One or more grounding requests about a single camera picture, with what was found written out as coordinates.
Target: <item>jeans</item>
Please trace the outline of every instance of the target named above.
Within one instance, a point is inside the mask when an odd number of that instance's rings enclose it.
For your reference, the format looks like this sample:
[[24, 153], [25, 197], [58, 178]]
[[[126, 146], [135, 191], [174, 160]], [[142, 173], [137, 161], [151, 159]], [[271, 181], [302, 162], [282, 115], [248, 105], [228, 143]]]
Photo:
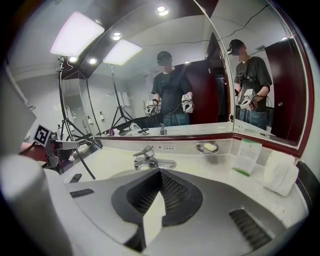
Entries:
[[168, 126], [187, 126], [190, 125], [190, 117], [188, 113], [170, 114], [163, 117], [163, 124]]
[[239, 119], [265, 131], [267, 130], [267, 112], [256, 112], [241, 109]]

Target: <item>man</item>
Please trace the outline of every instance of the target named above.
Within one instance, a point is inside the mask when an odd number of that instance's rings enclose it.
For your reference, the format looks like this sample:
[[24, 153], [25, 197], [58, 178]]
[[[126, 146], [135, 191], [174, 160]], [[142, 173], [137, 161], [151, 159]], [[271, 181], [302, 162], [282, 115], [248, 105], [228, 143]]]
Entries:
[[[168, 126], [185, 126], [190, 124], [189, 113], [192, 113], [192, 87], [184, 72], [179, 72], [172, 67], [172, 56], [167, 51], [161, 51], [157, 55], [157, 63], [161, 73], [156, 75], [153, 81], [153, 104], [159, 104], [161, 98], [160, 113], [163, 114], [163, 124]], [[183, 97], [188, 98], [188, 110], [183, 105]]]
[[267, 130], [267, 95], [270, 92], [272, 80], [267, 66], [260, 57], [251, 57], [247, 53], [245, 44], [234, 39], [230, 42], [228, 55], [239, 56], [240, 63], [235, 71], [235, 95], [241, 93], [241, 104], [244, 101], [244, 94], [248, 89], [253, 89], [256, 93], [255, 101], [250, 103], [250, 110], [241, 109], [239, 119], [263, 130]]

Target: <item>gray t-shirt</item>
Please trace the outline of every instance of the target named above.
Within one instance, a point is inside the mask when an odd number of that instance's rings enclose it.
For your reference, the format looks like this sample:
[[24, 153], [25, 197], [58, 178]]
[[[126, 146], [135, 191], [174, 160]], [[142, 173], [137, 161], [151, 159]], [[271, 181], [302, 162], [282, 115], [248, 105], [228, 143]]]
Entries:
[[[253, 89], [257, 94], [258, 92], [260, 92], [262, 87], [272, 85], [272, 80], [267, 70], [266, 63], [260, 57], [251, 57], [246, 63], [240, 62], [236, 66], [235, 75], [236, 76], [234, 82], [237, 84], [240, 84], [238, 76], [244, 75], [245, 77], [251, 77], [249, 81], [243, 81], [242, 83], [241, 98], [239, 104], [244, 101], [244, 94], [248, 89]], [[258, 106], [255, 111], [265, 112], [266, 102], [267, 97], [261, 99], [258, 102]]]
[[182, 96], [189, 92], [192, 92], [192, 87], [186, 74], [175, 69], [168, 74], [156, 75], [151, 93], [160, 95], [160, 112], [167, 115], [184, 113], [181, 100]]

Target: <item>faucet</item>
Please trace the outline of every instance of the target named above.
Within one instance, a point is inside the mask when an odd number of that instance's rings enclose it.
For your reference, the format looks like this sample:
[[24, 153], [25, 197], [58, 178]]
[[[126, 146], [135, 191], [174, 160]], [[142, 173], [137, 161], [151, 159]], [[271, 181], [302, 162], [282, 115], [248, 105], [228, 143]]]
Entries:
[[160, 135], [167, 135], [167, 130], [165, 129], [165, 124], [161, 125]]
[[146, 146], [141, 152], [133, 155], [136, 159], [134, 160], [134, 168], [140, 170], [142, 166], [157, 167], [158, 160], [154, 158], [155, 152], [151, 146]]
[[141, 152], [133, 155], [134, 159], [134, 168], [140, 170], [143, 166], [149, 167], [158, 167], [164, 169], [174, 169], [177, 166], [177, 163], [173, 160], [157, 160], [155, 157], [155, 152], [151, 146], [146, 146]]

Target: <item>ceiling light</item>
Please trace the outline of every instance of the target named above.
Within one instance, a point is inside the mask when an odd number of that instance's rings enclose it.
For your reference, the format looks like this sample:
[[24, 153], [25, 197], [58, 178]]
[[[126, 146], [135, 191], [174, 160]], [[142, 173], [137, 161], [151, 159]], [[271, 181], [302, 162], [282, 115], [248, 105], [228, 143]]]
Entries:
[[103, 62], [122, 66], [141, 50], [140, 46], [121, 39], [103, 59]]
[[95, 21], [75, 11], [60, 29], [50, 52], [62, 56], [79, 57], [80, 53], [104, 31], [105, 29]]
[[97, 19], [97, 18], [96, 18], [94, 21], [95, 21], [96, 23], [98, 23], [99, 25], [102, 25], [102, 22], [101, 22], [100, 19]]
[[112, 40], [118, 41], [121, 39], [121, 33], [120, 32], [114, 32], [111, 36]]
[[96, 64], [96, 63], [97, 63], [97, 60], [96, 60], [95, 58], [91, 58], [91, 59], [89, 60], [89, 63], [90, 63], [90, 64]]
[[160, 5], [160, 6], [157, 8], [157, 11], [158, 11], [159, 13], [163, 13], [165, 10], [166, 10], [166, 7], [164, 7], [163, 5]]
[[68, 59], [70, 62], [76, 62], [78, 60], [77, 57], [69, 57]]
[[159, 16], [166, 16], [166, 15], [169, 13], [169, 9], [166, 8], [166, 7], [163, 6], [163, 5], [160, 5], [160, 6], [156, 9], [155, 13], [156, 13], [157, 15], [159, 15]]

